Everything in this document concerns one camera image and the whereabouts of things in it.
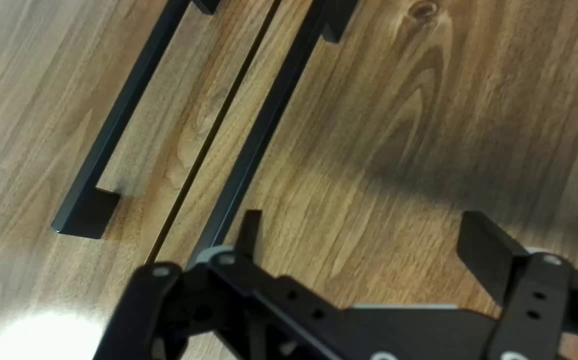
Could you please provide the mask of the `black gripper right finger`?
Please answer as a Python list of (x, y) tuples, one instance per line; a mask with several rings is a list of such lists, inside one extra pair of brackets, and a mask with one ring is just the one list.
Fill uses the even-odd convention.
[(563, 334), (578, 335), (578, 268), (529, 251), (485, 213), (462, 213), (456, 251), (501, 307), (483, 346), (488, 360), (559, 360)]

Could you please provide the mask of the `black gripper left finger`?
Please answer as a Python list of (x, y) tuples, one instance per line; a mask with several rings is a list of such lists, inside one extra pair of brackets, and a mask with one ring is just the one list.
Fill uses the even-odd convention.
[(179, 360), (192, 335), (213, 332), (242, 360), (342, 360), (325, 334), (329, 306), (253, 263), (259, 209), (244, 213), (231, 248), (211, 245), (182, 269), (134, 269), (94, 360)]

